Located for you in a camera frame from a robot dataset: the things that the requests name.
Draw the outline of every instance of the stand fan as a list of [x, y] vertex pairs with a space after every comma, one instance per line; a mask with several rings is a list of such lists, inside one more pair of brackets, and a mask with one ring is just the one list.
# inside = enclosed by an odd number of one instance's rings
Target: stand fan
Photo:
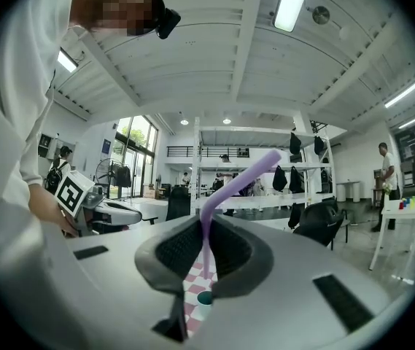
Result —
[[102, 160], [96, 169], [97, 184], [106, 187], [106, 197], [110, 198], [110, 186], [118, 187], [118, 198], [122, 197], [122, 188], [131, 188], [131, 169], [120, 160], [107, 158]]

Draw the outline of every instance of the ceiling light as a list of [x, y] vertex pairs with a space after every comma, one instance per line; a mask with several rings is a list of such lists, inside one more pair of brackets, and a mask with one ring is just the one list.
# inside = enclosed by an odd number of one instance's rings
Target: ceiling light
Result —
[[73, 60], [63, 48], [60, 48], [60, 54], [58, 55], [58, 62], [63, 65], [66, 70], [72, 73], [77, 68], [77, 62]]
[[399, 127], [399, 129], [405, 128], [406, 126], [411, 125], [411, 124], [413, 124], [413, 123], [415, 123], [415, 118], [414, 118], [414, 119], [412, 119], [410, 122], [407, 122], [407, 123], [405, 123], [404, 125], [401, 125], [401, 126]]
[[293, 31], [304, 0], [280, 0], [274, 26], [280, 30]]
[[385, 104], [386, 108], [390, 108], [393, 104], [400, 101], [402, 98], [404, 98], [406, 95], [408, 95], [412, 90], [415, 90], [415, 83], [412, 84], [410, 87], [408, 87], [406, 90], [404, 90], [400, 95], [390, 100], [388, 103]]

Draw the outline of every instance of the white shirt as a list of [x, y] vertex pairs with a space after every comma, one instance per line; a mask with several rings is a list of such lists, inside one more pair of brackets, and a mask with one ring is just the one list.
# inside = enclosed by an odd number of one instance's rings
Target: white shirt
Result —
[[27, 209], [28, 186], [42, 183], [38, 135], [70, 10], [71, 0], [20, 0], [0, 23], [0, 198]]
[[[65, 162], [67, 162], [66, 160], [64, 160], [63, 158], [60, 158], [60, 163], [58, 164], [58, 168], [61, 167], [61, 165], [63, 165]], [[48, 169], [48, 172], [52, 171], [53, 168], [53, 162], [50, 165], [50, 168]], [[71, 171], [71, 165], [68, 163], [67, 165], [63, 166], [63, 168], [61, 169], [61, 173], [63, 174], [62, 177], [64, 178], [64, 176]]]
[[390, 166], [394, 166], [394, 172], [387, 179], [385, 179], [385, 182], [392, 185], [392, 190], [396, 190], [397, 170], [395, 170], [395, 159], [392, 153], [387, 152], [384, 157], [384, 162], [382, 163], [382, 175], [385, 175], [388, 172]]

